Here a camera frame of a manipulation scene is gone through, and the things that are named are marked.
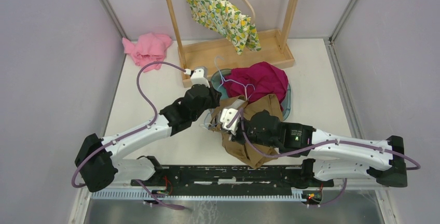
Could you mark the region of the wooden clothes rack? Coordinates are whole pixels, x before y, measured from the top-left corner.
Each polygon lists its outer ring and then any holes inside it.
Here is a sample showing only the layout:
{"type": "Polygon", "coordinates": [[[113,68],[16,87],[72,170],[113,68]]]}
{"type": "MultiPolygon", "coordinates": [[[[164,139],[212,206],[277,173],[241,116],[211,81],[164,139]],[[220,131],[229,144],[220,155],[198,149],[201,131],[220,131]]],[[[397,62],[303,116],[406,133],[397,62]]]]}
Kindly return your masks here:
{"type": "Polygon", "coordinates": [[[238,55],[233,47],[229,46],[226,39],[202,41],[189,45],[183,45],[177,20],[174,13],[172,0],[166,0],[170,13],[171,22],[178,45],[178,57],[183,68],[196,68],[205,66],[208,69],[207,78],[214,74],[215,65],[210,58],[220,56],[225,59],[220,65],[221,69],[248,67],[255,63],[267,62],[278,68],[289,68],[294,65],[295,59],[287,44],[293,17],[298,0],[288,0],[286,14],[282,29],[271,29],[258,33],[262,50],[259,52],[244,51],[238,55]]]}

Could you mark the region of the magenta cloth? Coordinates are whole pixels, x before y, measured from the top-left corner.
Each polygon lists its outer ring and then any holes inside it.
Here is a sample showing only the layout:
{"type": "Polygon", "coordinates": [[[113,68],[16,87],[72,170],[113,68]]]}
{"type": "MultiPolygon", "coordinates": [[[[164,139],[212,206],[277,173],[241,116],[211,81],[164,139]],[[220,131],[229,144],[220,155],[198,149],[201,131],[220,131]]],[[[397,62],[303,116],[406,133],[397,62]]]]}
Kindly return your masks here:
{"type": "MultiPolygon", "coordinates": [[[[233,79],[244,85],[253,84],[255,90],[251,86],[247,87],[247,93],[252,94],[248,100],[250,103],[269,94],[275,94],[279,103],[282,103],[286,98],[289,84],[285,71],[267,62],[259,62],[250,67],[234,68],[229,75],[225,76],[225,79],[233,79]]],[[[244,87],[234,82],[225,82],[223,87],[229,97],[245,96],[244,87]]]]}

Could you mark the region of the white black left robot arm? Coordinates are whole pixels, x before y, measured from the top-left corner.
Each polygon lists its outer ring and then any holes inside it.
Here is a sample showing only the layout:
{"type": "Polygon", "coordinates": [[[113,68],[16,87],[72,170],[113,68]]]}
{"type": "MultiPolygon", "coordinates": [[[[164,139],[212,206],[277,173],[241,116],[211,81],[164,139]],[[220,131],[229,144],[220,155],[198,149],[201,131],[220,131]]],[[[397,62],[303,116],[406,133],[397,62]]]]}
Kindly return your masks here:
{"type": "Polygon", "coordinates": [[[161,169],[149,159],[127,156],[188,129],[206,110],[218,107],[221,96],[213,86],[196,84],[146,123],[113,136],[88,135],[74,161],[77,169],[71,179],[72,186],[98,192],[135,179],[145,180],[151,186],[159,185],[163,179],[161,169]]]}

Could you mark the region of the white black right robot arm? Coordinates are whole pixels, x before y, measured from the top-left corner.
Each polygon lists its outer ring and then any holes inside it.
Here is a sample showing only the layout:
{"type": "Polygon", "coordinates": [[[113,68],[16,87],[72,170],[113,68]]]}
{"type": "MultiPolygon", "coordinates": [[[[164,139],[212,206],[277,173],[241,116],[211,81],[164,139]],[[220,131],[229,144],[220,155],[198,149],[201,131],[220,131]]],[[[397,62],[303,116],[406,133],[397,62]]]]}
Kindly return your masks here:
{"type": "Polygon", "coordinates": [[[224,109],[215,120],[233,142],[249,146],[263,157],[305,157],[299,178],[307,187],[340,178],[373,179],[395,188],[408,185],[404,142],[399,136],[383,140],[345,137],[282,122],[266,110],[247,120],[241,109],[224,109]]]}

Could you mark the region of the yellow patterned cloth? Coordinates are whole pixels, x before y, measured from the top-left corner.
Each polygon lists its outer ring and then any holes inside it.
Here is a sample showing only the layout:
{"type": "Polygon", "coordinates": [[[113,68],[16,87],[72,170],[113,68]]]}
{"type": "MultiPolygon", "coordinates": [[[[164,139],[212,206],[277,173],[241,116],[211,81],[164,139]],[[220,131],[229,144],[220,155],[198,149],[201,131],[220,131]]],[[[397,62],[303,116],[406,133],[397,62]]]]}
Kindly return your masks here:
{"type": "Polygon", "coordinates": [[[193,20],[232,43],[238,55],[260,51],[255,23],[229,0],[187,0],[193,20]]]}

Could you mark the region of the brown skirt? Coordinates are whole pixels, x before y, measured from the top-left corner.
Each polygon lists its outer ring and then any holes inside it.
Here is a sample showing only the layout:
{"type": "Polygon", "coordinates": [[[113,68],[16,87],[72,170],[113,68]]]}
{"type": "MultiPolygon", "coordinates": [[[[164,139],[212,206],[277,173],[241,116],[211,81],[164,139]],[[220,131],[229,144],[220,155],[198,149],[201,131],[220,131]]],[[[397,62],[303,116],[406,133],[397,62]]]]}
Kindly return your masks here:
{"type": "MultiPolygon", "coordinates": [[[[214,123],[216,116],[220,114],[224,108],[234,104],[235,102],[238,102],[239,106],[244,108],[244,117],[246,120],[250,120],[256,113],[263,110],[266,110],[270,115],[276,116],[280,120],[283,120],[281,106],[277,96],[275,94],[269,94],[263,96],[253,103],[247,102],[245,100],[245,96],[243,95],[221,100],[219,107],[212,111],[210,122],[214,123]]],[[[219,132],[222,135],[222,146],[228,154],[254,169],[262,166],[266,162],[273,160],[273,158],[260,155],[248,144],[242,145],[238,142],[233,142],[229,139],[229,134],[220,131],[219,125],[213,127],[212,130],[214,132],[219,132]]]]}

